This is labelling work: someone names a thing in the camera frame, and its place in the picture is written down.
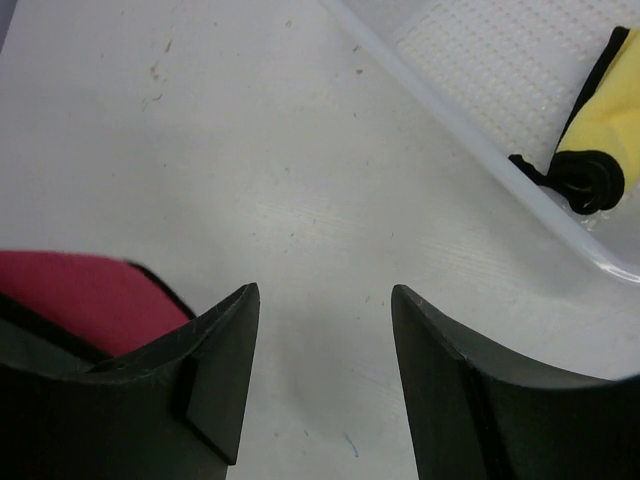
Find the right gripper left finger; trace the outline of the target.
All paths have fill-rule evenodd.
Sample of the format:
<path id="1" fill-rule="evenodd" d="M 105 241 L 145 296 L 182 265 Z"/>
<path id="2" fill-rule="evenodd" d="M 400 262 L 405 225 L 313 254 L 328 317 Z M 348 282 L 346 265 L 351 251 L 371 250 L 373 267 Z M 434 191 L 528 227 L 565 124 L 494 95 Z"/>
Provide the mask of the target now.
<path id="1" fill-rule="evenodd" d="M 15 302 L 1 311 L 5 479 L 222 479 L 237 460 L 260 312 L 246 284 L 109 357 Z"/>

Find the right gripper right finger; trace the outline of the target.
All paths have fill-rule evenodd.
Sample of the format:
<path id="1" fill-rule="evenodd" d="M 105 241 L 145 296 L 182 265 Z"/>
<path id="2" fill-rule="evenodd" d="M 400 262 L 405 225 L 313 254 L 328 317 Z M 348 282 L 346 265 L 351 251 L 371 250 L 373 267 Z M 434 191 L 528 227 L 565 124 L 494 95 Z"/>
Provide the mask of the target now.
<path id="1" fill-rule="evenodd" d="M 635 479 L 639 380 L 534 360 L 394 287 L 391 316 L 422 479 Z"/>

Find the grey and pink towel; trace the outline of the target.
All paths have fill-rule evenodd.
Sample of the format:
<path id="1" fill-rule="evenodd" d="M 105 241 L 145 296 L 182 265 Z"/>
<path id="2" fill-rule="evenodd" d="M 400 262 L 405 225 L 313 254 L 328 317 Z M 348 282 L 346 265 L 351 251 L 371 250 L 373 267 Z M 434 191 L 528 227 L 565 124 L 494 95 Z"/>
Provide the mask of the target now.
<path id="1" fill-rule="evenodd" d="M 1 360 L 45 372 L 116 358 L 195 318 L 145 266 L 55 251 L 1 253 Z"/>

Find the grey and yellow towel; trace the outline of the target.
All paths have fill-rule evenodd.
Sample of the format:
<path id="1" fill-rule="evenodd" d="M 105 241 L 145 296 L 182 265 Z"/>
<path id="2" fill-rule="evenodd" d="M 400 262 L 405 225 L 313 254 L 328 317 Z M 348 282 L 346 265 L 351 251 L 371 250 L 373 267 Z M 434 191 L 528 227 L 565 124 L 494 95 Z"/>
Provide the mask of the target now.
<path id="1" fill-rule="evenodd" d="M 617 26 L 595 62 L 546 172 L 509 160 L 579 215 L 615 208 L 639 180 L 639 31 Z"/>

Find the white plastic basket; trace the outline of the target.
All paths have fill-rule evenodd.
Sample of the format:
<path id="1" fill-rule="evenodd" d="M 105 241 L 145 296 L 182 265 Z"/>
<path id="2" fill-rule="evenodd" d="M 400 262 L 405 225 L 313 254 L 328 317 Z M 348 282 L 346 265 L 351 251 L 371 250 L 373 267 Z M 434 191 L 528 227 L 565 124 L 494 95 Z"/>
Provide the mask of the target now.
<path id="1" fill-rule="evenodd" d="M 479 163 L 574 253 L 639 280 L 639 193 L 574 213 L 511 163 L 545 170 L 571 108 L 635 1 L 329 1 L 326 9 Z"/>

